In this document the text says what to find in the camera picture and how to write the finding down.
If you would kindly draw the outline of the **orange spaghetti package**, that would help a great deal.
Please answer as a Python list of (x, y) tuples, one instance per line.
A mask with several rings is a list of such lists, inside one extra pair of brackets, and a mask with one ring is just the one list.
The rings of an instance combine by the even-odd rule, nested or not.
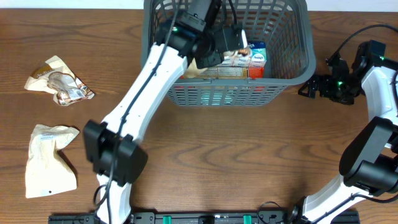
[(213, 67), (206, 70), (187, 70), (182, 78), (257, 79), (264, 75), (264, 67)]

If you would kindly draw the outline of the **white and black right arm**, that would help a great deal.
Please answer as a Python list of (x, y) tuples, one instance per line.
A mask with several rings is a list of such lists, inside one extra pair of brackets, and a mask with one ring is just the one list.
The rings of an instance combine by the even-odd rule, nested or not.
[(331, 223), (354, 204), (397, 200), (397, 62), (385, 58), (385, 44), (369, 40), (359, 45), (352, 66), (335, 53), (326, 62), (329, 75), (313, 75), (298, 94), (316, 94), (343, 105), (359, 95), (367, 102), (369, 123), (343, 152), (339, 173), (313, 195), (294, 205), (287, 223)]

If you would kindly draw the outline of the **Kleenex tissue multipack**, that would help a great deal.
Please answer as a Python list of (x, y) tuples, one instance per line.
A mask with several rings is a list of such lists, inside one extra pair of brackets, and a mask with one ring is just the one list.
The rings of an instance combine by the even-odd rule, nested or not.
[(267, 62), (266, 43), (249, 42), (243, 49), (225, 52), (219, 67), (263, 67)]

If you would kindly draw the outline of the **teal wipes packet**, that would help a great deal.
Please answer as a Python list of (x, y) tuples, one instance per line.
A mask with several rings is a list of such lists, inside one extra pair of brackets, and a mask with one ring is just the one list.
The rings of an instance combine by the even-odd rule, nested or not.
[(200, 104), (205, 106), (231, 105), (237, 91), (224, 89), (207, 89), (201, 91)]

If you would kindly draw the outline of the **beige snack pouch with window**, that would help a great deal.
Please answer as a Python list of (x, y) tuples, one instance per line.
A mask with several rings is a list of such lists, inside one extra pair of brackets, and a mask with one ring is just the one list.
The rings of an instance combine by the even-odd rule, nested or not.
[(95, 96), (95, 93), (56, 55), (46, 60), (30, 75), (24, 88), (29, 91), (50, 93), (54, 102), (60, 106), (69, 106)]

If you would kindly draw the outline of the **white resealable pouch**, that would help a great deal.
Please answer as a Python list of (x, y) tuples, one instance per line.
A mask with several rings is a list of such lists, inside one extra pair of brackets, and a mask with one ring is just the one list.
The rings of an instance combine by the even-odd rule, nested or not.
[(35, 126), (25, 169), (25, 197), (37, 198), (77, 189), (76, 175), (59, 156), (79, 134), (68, 126)]

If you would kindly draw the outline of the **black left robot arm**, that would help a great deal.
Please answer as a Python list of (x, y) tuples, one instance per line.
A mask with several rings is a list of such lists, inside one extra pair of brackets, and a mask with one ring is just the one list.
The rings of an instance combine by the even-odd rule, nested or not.
[(161, 22), (148, 58), (124, 98), (102, 122), (88, 121), (83, 129), (86, 158), (93, 165), (99, 187), (94, 194), (97, 223), (124, 223), (131, 214), (129, 196), (148, 156), (140, 145), (146, 129), (172, 85), (191, 63), (197, 68), (221, 64), (224, 53), (247, 46), (237, 22), (217, 24), (231, 3), (193, 1), (176, 7)]

